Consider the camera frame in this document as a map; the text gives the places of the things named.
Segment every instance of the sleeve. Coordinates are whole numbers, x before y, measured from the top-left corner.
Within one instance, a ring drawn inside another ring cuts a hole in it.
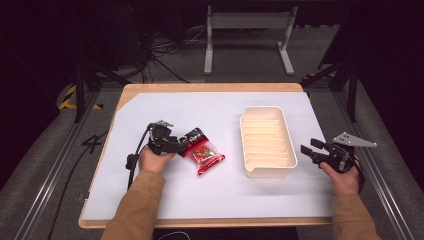
[[[150,240],[164,186],[165,179],[159,174],[140,171],[101,239]]]
[[[341,239],[380,239],[374,221],[359,195],[336,196],[333,203],[333,235]]]

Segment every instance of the white plastic tray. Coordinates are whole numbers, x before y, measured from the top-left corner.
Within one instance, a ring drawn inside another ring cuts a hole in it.
[[[283,111],[279,107],[247,107],[240,118],[246,175],[253,178],[286,176],[296,167]]]

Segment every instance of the metal rail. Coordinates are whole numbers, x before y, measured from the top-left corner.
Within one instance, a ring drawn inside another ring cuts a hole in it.
[[[343,118],[346,120],[347,125],[351,133],[359,138],[364,138],[359,130],[358,126],[351,122],[350,116],[346,111],[346,101],[342,96],[342,93],[335,92],[333,93],[334,99],[340,109],[340,112],[343,114]],[[374,185],[375,190],[377,191],[378,196],[380,197],[381,203],[383,204],[384,209],[386,210],[387,216],[392,222],[393,228],[396,231],[398,239],[413,240],[415,239],[412,235],[408,224],[406,223],[402,213],[400,212],[399,207],[396,204],[396,201],[393,197],[392,191],[389,186],[386,184],[386,181],[383,178],[378,166],[371,155],[371,152],[368,148],[358,148],[359,157],[365,161],[361,161],[361,164],[364,166],[365,170],[368,172],[369,177]]]
[[[53,190],[56,187],[60,175],[62,174],[63,169],[69,161],[69,153],[74,145],[75,139],[77,138],[82,126],[84,126],[84,122],[87,120],[87,116],[91,110],[91,106],[95,104],[98,95],[98,92],[89,93],[85,106],[85,109],[87,110],[81,116],[80,121],[78,121],[78,123],[75,123],[72,126],[71,131],[68,137],[66,138],[65,143],[63,144],[62,149],[60,150],[59,155],[56,158],[55,163],[50,169],[46,180],[41,185],[40,191],[38,192],[30,210],[28,211],[27,216],[25,217],[21,227],[16,233],[16,236],[14,238],[15,240],[29,239],[31,233],[34,231],[35,226],[37,225],[37,222],[40,219],[40,216],[43,213],[43,210],[46,207],[50,196],[52,195]]]

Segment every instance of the hand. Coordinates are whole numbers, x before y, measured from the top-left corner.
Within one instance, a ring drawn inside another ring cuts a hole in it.
[[[174,156],[175,153],[156,155],[148,146],[146,146],[140,153],[140,157],[138,159],[138,166],[140,170],[148,170],[162,174],[163,170],[165,170],[166,164]]]
[[[359,193],[359,175],[355,167],[340,174],[325,162],[320,164],[321,169],[330,177],[333,182],[333,192],[336,196],[357,195]]]

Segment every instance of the red snack bag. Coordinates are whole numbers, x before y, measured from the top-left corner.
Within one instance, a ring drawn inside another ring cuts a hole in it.
[[[198,167],[197,174],[201,175],[206,170],[225,159],[225,155],[219,153],[215,146],[203,134],[202,130],[195,128],[184,137],[180,142],[188,142],[188,148],[180,152],[181,156],[189,158]]]

